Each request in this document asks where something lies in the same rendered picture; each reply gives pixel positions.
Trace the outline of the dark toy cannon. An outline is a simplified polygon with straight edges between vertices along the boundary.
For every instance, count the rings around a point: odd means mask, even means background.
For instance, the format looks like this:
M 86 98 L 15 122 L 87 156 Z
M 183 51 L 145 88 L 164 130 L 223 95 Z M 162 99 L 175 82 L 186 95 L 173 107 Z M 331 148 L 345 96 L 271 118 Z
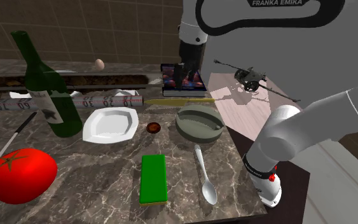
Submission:
M 237 69 L 237 71 L 234 74 L 234 79 L 236 79 L 241 85 L 243 85 L 244 90 L 247 92 L 255 92 L 259 87 L 261 87 L 267 91 L 273 92 L 273 93 L 280 95 L 286 99 L 289 99 L 292 102 L 300 101 L 299 99 L 293 99 L 289 96 L 279 93 L 278 91 L 273 90 L 272 88 L 268 88 L 268 87 L 260 84 L 260 81 L 267 82 L 266 74 L 254 71 L 253 67 L 249 67 L 248 69 L 242 69 L 239 67 L 235 67 L 235 66 L 232 66 L 229 64 L 222 63 L 216 59 L 214 59 L 214 63 L 230 66 L 232 68 Z

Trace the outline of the yellow knife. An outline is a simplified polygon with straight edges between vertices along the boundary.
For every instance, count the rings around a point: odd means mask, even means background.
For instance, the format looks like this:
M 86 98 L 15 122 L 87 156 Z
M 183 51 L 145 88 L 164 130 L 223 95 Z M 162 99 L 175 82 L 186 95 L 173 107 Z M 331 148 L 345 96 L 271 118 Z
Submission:
M 209 102 L 214 103 L 213 98 L 190 98 L 190 99 L 150 99 L 143 101 L 144 104 L 156 104 L 165 106 L 184 106 L 187 102 Z

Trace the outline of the white plate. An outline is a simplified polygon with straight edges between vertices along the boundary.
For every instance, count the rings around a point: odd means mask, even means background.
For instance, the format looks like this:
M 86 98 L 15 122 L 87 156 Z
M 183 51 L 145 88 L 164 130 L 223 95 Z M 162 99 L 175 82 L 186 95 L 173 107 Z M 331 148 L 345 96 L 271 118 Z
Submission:
M 133 138 L 139 124 L 131 108 L 96 109 L 86 120 L 82 139 L 90 143 L 113 144 Z

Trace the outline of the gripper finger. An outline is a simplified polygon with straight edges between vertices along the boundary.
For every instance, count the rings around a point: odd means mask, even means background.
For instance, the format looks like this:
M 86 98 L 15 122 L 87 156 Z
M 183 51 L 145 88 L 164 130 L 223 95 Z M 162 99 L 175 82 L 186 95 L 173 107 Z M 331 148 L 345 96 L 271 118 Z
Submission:
M 182 87 L 184 63 L 174 64 L 173 80 L 176 88 Z
M 194 81 L 195 73 L 199 69 L 199 63 L 198 62 L 187 62 L 186 68 L 188 70 L 188 80 Z

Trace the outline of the white measuring roll with numbers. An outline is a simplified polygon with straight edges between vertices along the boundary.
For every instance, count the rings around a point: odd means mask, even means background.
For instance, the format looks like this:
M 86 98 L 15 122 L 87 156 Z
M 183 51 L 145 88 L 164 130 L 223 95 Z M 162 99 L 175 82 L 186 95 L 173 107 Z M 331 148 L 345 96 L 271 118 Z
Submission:
M 110 108 L 143 106 L 142 95 L 90 96 L 73 97 L 72 101 L 78 109 Z M 0 111 L 37 110 L 36 103 L 31 98 L 0 99 Z

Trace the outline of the green wine bottle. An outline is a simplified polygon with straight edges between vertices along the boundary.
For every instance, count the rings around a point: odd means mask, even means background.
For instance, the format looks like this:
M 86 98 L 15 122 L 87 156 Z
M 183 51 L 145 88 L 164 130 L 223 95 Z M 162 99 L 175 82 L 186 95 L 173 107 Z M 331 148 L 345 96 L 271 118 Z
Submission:
M 58 137 L 76 135 L 83 123 L 64 79 L 41 60 L 27 32 L 11 35 L 27 63 L 25 87 L 52 131 Z

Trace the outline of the silver spoon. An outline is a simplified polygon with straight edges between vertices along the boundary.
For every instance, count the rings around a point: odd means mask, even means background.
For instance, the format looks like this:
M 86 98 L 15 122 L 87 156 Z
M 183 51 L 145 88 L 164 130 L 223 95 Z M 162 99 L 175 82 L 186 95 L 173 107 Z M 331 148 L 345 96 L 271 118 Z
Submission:
M 205 178 L 205 181 L 202 185 L 202 194 L 205 200 L 209 204 L 215 205 L 217 203 L 217 192 L 214 185 L 210 182 L 210 179 L 207 175 L 207 171 L 205 169 L 205 164 L 203 160 L 202 150 L 198 144 L 195 145 L 195 153 Z

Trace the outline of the red tomato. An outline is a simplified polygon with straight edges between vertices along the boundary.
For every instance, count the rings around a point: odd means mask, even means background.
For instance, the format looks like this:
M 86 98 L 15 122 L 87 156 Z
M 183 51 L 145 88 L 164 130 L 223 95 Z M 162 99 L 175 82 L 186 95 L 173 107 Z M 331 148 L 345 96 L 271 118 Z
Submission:
M 54 182 L 57 169 L 49 154 L 34 148 L 0 157 L 0 201 L 23 204 L 34 200 Z

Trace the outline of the grey-green bowl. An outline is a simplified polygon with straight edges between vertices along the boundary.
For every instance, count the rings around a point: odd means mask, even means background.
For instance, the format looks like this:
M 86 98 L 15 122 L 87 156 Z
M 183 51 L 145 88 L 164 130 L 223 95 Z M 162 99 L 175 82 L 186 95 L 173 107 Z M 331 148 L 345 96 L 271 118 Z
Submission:
M 189 105 L 176 115 L 176 129 L 194 143 L 211 143 L 220 138 L 224 122 L 217 110 L 202 105 Z

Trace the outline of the small brown round dish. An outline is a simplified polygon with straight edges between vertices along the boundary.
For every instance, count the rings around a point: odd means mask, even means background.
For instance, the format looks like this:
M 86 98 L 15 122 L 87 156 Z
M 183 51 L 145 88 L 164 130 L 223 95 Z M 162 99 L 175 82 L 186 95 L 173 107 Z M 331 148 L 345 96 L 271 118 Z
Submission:
M 147 124 L 146 130 L 151 134 L 156 134 L 161 130 L 161 125 L 157 122 Z

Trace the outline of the dark colourful book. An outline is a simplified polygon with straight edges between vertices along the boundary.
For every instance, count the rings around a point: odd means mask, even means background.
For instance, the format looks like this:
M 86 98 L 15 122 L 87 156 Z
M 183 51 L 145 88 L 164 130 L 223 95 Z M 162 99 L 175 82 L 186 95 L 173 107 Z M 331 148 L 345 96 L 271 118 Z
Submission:
M 173 80 L 174 65 L 160 64 L 162 72 L 164 97 L 204 97 L 207 91 L 199 71 L 195 73 L 194 81 L 188 80 L 188 72 L 184 70 L 182 87 L 176 88 Z

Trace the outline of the green sponge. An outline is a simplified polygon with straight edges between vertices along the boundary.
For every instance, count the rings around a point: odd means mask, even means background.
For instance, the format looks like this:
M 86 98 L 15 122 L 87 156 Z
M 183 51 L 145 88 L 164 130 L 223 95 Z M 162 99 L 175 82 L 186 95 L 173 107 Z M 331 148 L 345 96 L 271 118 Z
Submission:
M 143 155 L 141 160 L 139 204 L 141 206 L 165 204 L 167 200 L 165 155 Z

